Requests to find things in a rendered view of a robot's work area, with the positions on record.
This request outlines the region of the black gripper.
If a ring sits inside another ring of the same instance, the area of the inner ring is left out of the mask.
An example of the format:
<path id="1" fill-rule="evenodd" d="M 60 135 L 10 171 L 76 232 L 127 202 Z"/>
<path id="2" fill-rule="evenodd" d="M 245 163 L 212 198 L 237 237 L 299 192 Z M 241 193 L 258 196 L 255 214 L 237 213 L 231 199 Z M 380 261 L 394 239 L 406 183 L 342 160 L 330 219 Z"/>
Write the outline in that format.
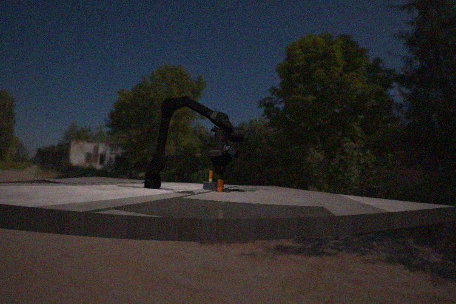
<path id="1" fill-rule="evenodd" d="M 213 145 L 215 145 L 215 150 L 208 151 L 208 157 L 210 158 L 211 162 L 215 168 L 215 172 L 217 175 L 223 176 L 226 170 L 227 164 L 232 161 L 232 157 L 228 154 L 223 152 L 224 145 L 227 143 L 227 140 L 215 140 Z M 227 145 L 229 145 L 227 143 Z"/>

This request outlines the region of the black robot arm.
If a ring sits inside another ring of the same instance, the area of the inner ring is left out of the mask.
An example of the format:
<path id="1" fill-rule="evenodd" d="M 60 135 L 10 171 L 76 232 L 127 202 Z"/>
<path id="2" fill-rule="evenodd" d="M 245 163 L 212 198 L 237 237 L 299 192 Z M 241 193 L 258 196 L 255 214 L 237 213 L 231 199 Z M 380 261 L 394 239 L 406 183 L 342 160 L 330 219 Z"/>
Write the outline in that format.
<path id="1" fill-rule="evenodd" d="M 179 98 L 166 98 L 161 103 L 161 125 L 159 128 L 158 141 L 156 151 L 153 155 L 150 165 L 145 168 L 146 176 L 144 181 L 145 188 L 159 189 L 161 187 L 160 171 L 167 165 L 168 155 L 165 155 L 167 132 L 169 128 L 169 121 L 172 117 L 173 111 L 182 107 L 189 107 L 190 109 L 198 112 L 199 114 L 207 117 L 214 126 L 211 132 L 215 132 L 215 140 L 227 140 L 232 142 L 243 142 L 244 131 L 242 127 L 233 127 L 229 121 L 229 117 L 222 112 L 212 110 L 201 103 L 191 99 L 188 96 Z M 229 147 L 227 143 L 224 145 L 223 152 L 238 158 L 240 152 L 236 148 Z"/>

